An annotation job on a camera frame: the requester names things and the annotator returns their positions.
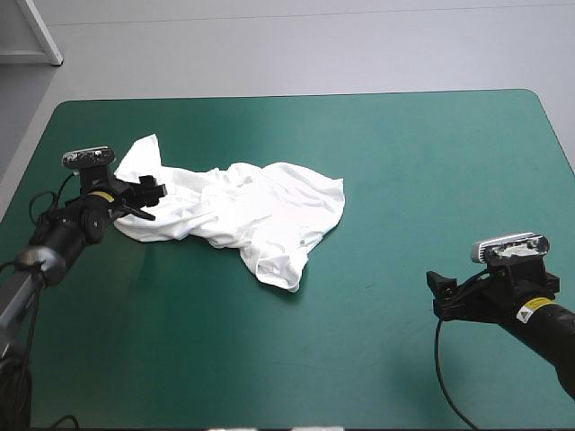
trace crumpled white cloth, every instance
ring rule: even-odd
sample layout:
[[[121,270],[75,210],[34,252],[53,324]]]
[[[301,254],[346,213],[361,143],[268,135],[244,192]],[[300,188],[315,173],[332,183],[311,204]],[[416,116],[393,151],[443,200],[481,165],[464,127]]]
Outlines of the crumpled white cloth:
[[[155,135],[136,141],[116,170],[121,180],[154,175],[167,196],[148,221],[127,215],[118,230],[141,242],[206,238],[216,248],[240,249],[262,283],[299,288],[309,253],[341,219],[343,179],[290,163],[259,168],[234,163],[227,171],[192,172],[162,166]]]

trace gray floor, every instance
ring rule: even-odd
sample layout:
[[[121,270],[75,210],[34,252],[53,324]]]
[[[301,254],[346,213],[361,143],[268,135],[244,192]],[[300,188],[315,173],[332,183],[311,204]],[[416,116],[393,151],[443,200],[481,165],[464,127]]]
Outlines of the gray floor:
[[[36,4],[65,62],[0,66],[0,215],[67,100],[528,88],[575,166],[575,2]]]

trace cable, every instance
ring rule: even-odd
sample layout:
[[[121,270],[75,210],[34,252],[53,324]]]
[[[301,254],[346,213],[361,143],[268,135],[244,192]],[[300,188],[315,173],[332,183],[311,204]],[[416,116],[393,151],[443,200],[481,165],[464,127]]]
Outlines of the cable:
[[[474,292],[475,289],[478,287],[474,289],[472,287],[472,284],[488,273],[489,271],[487,269],[484,269],[483,271],[475,274],[474,276],[469,277],[467,280],[464,281],[462,285],[460,285],[459,291],[453,298],[449,300],[446,309],[439,317],[438,326],[435,328],[435,341],[433,344],[433,357],[435,359],[435,374],[438,377],[439,387],[443,392],[443,396],[446,398],[449,407],[451,407],[451,409],[455,412],[455,414],[461,420],[463,420],[471,429],[479,429],[479,427],[476,426],[470,419],[468,419],[456,406],[453,399],[451,398],[451,395],[449,395],[449,391],[447,390],[445,382],[443,381],[443,374],[441,373],[441,364],[439,362],[439,334],[441,333],[441,326],[443,325],[445,318],[449,315],[450,308],[453,307],[453,305],[455,305],[457,301],[468,296],[471,292]]]
[[[53,430],[53,429],[58,429],[58,425],[60,425],[62,422],[64,422],[65,420],[71,420],[72,422],[74,422],[74,430],[75,431],[80,431],[80,424],[78,423],[78,419],[74,416],[74,415],[65,415],[62,418],[58,419],[56,422],[54,422],[49,428],[48,430]]]
[[[22,405],[18,407],[18,401],[21,399],[20,394],[22,392],[22,382],[24,381],[24,375],[26,374],[26,370],[28,370],[28,364],[30,362],[30,352],[32,349],[32,341],[34,339],[34,330],[36,328],[36,320],[38,319],[38,309],[40,308],[40,291],[34,293],[33,300],[34,303],[32,307],[34,307],[34,309],[32,311],[30,327],[28,328],[28,341],[26,342],[26,350],[24,352],[24,359],[22,360],[22,369],[20,371],[20,377],[18,378],[18,385],[16,386],[17,389],[14,400],[14,406],[16,406],[18,413],[22,412],[27,401],[27,398],[24,398]]]
[[[55,211],[56,209],[58,209],[58,204],[60,203],[60,198],[62,197],[62,191],[64,191],[64,187],[66,186],[66,184],[70,181],[70,179],[72,177],[74,177],[73,173],[69,174],[62,181],[62,184],[60,184],[60,187],[57,190],[57,193],[50,191],[50,190],[45,190],[45,191],[41,191],[40,193],[37,193],[36,195],[34,195],[32,197],[32,199],[30,199],[30,203],[28,204],[28,216],[30,216],[30,220],[32,221],[32,224],[34,224],[35,226],[38,225],[38,218],[34,218],[34,215],[32,214],[32,209],[33,209],[36,201],[39,198],[41,198],[42,196],[51,195],[52,196],[52,203],[50,204],[50,206],[48,207],[48,210],[46,212],[51,213],[52,211]]]
[[[68,175],[66,177],[66,179],[64,181],[62,181],[62,184],[60,185],[60,188],[57,190],[57,195],[56,195],[56,201],[54,204],[52,204],[54,206],[54,209],[58,208],[58,204],[60,203],[60,198],[62,197],[62,191],[64,190],[64,187],[66,186],[66,184],[70,181],[70,179],[74,177],[74,174],[71,173],[70,175]]]
[[[32,196],[32,199],[30,199],[30,203],[28,204],[28,216],[30,216],[30,220],[32,221],[32,224],[34,224],[35,226],[38,225],[38,219],[34,218],[34,215],[32,215],[32,209],[36,201],[45,195],[52,195],[52,203],[49,206],[50,210],[54,206],[57,197],[56,193],[50,190],[41,191],[40,193],[35,194],[34,196]]]
[[[443,392],[443,396],[446,398],[449,407],[455,412],[455,414],[463,420],[471,429],[479,429],[471,420],[469,420],[460,409],[457,408],[456,404],[453,402],[449,392],[447,391],[446,384],[443,381],[443,374],[441,373],[441,364],[439,363],[439,333],[441,332],[441,325],[443,324],[443,317],[439,318],[438,326],[435,328],[435,343],[433,347],[433,356],[435,358],[435,373],[438,376],[439,387]]]
[[[2,265],[0,265],[0,272],[4,271],[6,268],[8,268],[10,265],[16,265],[16,262],[13,260],[10,260],[8,262],[3,263]]]

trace green table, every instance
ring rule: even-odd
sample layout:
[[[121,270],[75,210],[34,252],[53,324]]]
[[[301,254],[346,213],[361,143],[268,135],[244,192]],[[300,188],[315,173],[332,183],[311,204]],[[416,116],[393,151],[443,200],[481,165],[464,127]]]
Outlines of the green table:
[[[42,296],[36,426],[71,412],[85,427],[462,427],[434,375],[425,272],[469,276],[475,240],[541,232],[575,308],[575,181],[524,90],[66,102],[0,224],[1,260],[31,233],[31,195],[67,174],[62,153],[121,158],[152,133],[170,166],[343,177],[343,218],[296,294],[259,284],[236,250],[110,229]],[[554,370],[499,327],[453,322],[443,340],[447,385],[481,427],[575,425]]]

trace warning label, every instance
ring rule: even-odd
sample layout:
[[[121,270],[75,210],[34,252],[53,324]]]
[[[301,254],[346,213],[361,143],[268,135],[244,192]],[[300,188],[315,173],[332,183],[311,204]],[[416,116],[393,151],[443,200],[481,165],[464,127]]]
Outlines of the warning label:
[[[549,298],[543,298],[543,297],[533,298],[523,304],[523,306],[519,309],[519,312],[517,313],[517,318],[523,323],[527,323],[531,318],[531,316],[533,316],[534,312],[539,310],[541,307],[549,305],[550,303],[554,302]]]

